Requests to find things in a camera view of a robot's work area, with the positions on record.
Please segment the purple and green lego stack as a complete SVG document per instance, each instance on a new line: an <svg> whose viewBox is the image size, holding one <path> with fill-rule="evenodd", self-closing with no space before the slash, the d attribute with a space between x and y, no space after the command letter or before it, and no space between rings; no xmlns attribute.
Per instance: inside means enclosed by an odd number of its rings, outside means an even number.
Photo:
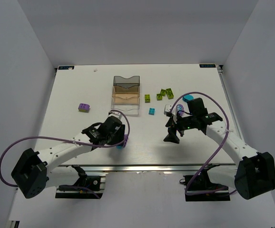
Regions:
<svg viewBox="0 0 275 228"><path fill-rule="evenodd" d="M78 111L88 113L90 111L90 105L85 103L80 103L78 106Z"/></svg>

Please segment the purple lego brick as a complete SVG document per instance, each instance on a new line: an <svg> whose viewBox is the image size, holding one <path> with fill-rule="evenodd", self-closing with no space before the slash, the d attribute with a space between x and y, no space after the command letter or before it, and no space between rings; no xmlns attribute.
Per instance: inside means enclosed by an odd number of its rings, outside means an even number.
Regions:
<svg viewBox="0 0 275 228"><path fill-rule="evenodd" d="M126 146L126 144L127 144L127 142L128 142L128 135L127 135L127 134L125 134L125 135L124 135L124 141L123 141L122 146L123 146L123 147L125 147L125 146Z"/></svg>

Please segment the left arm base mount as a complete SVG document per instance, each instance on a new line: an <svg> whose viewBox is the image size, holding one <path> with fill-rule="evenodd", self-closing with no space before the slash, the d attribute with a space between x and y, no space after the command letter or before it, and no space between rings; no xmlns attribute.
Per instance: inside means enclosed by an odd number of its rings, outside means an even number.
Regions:
<svg viewBox="0 0 275 228"><path fill-rule="evenodd" d="M79 165L71 165L67 168L70 168L74 175L70 176L70 183L57 186L56 199L101 199L106 183L106 177L103 174L87 174Z"/></svg>

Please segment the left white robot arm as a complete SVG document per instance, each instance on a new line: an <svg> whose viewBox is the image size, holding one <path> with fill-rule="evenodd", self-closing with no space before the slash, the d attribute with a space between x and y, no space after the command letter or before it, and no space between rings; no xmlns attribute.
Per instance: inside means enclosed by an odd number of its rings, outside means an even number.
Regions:
<svg viewBox="0 0 275 228"><path fill-rule="evenodd" d="M61 165L81 154L97 148L123 146L128 138L129 126L120 118L109 116L103 123L94 123L71 140L59 140L48 149L25 150L17 161L11 176L24 197L31 199L45 188L58 187L61 191L80 191L94 194L100 190L100 177L88 176L77 164Z"/></svg>

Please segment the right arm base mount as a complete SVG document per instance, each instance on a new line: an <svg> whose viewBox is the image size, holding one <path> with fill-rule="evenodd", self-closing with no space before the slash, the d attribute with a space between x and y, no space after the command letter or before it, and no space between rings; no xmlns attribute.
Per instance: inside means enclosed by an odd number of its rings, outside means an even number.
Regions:
<svg viewBox="0 0 275 228"><path fill-rule="evenodd" d="M188 188L188 193L195 193L198 191L210 191L223 188L221 191L215 193L198 194L188 196L185 195L186 202L205 202L205 201L230 201L229 188L221 184L211 183L207 174L210 168L217 167L219 165L209 164L206 166L193 180L190 187Z"/></svg>

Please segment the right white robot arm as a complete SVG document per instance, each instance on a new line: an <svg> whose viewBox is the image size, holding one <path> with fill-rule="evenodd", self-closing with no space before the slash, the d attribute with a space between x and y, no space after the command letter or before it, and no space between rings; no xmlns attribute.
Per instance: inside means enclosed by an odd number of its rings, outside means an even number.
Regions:
<svg viewBox="0 0 275 228"><path fill-rule="evenodd" d="M275 161L268 152L250 147L228 129L226 119L217 113L209 113L201 98L187 102L188 112L166 105L164 114L168 135L165 142L178 144L186 130L197 129L218 144L232 159L235 167L223 167L206 162L186 184L186 195L214 194L233 188L244 199L251 199L275 190Z"/></svg>

